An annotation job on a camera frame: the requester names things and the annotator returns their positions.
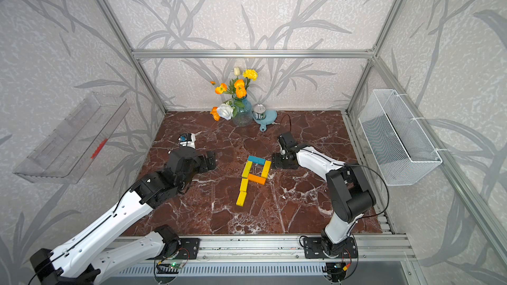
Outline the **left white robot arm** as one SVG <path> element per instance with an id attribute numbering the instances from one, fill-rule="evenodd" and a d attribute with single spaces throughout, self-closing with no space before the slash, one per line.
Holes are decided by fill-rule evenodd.
<path id="1" fill-rule="evenodd" d="M 191 146 L 170 152 L 162 170 L 135 182 L 100 218 L 54 249 L 40 249 L 30 258 L 41 284 L 100 284 L 146 259 L 178 253 L 180 239 L 167 225 L 113 250 L 107 247 L 131 225 L 167 200 L 182 195 L 195 175 L 214 170 L 215 153 L 200 155 Z"/>

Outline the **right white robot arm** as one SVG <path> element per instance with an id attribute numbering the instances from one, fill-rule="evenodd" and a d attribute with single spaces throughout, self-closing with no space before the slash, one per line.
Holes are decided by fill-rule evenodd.
<path id="1" fill-rule="evenodd" d="M 291 133 L 277 138 L 281 150 L 272 154 L 275 168 L 306 168 L 324 179 L 334 211 L 322 231 L 322 249 L 330 257 L 343 248 L 356 222 L 376 204 L 376 197 L 360 164 L 348 164 L 298 143 Z"/>

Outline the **orange block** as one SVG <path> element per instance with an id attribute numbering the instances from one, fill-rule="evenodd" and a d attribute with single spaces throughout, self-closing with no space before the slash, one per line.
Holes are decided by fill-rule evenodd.
<path id="1" fill-rule="evenodd" d="M 266 179 L 257 175 L 249 174 L 247 179 L 251 182 L 258 183 L 260 185 L 265 185 Z"/>

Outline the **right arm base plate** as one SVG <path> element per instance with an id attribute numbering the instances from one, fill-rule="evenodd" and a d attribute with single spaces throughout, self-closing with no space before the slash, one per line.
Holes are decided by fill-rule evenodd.
<path id="1" fill-rule="evenodd" d="M 298 242 L 306 259 L 357 259 L 359 256 L 358 245 L 352 236 L 338 244 L 331 243 L 326 237 L 308 236 L 301 236 Z"/>

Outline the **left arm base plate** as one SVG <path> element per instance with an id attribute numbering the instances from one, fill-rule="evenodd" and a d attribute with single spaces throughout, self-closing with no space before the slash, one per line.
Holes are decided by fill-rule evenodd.
<path id="1" fill-rule="evenodd" d="M 196 260 L 198 256 L 200 241 L 201 240 L 197 237 L 180 238 L 180 245 L 177 248 L 176 256 L 174 259 Z"/>

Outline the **teal long block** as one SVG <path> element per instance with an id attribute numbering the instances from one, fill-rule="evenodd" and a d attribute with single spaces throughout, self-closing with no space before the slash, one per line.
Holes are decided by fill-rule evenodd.
<path id="1" fill-rule="evenodd" d="M 249 156 L 248 162 L 252 162 L 253 164 L 258 164 L 264 166 L 266 163 L 266 160 L 264 158 L 258 158 L 255 156 Z"/>

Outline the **yellow block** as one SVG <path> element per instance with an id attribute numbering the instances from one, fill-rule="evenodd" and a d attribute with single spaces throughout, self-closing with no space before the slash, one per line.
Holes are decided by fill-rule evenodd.
<path id="1" fill-rule="evenodd" d="M 236 205 L 239 206 L 239 207 L 243 207 L 244 203 L 245 203 L 245 200 L 246 200 L 246 196 L 247 196 L 247 192 L 246 191 L 241 191 L 239 193 L 238 199 L 236 201 Z"/>
<path id="2" fill-rule="evenodd" d="M 264 167 L 263 167 L 263 170 L 261 173 L 262 178 L 265 178 L 265 179 L 268 178 L 270 169 L 271 169 L 271 161 L 267 160 L 267 161 L 265 161 L 265 164 L 264 164 Z"/>
<path id="3" fill-rule="evenodd" d="M 246 165 L 244 166 L 244 170 L 242 172 L 242 178 L 247 178 L 249 176 L 252 165 L 253 165 L 252 161 L 248 161 L 246 163 Z"/>
<path id="4" fill-rule="evenodd" d="M 240 192 L 247 192 L 249 180 L 247 178 L 242 178 L 240 184 Z"/>

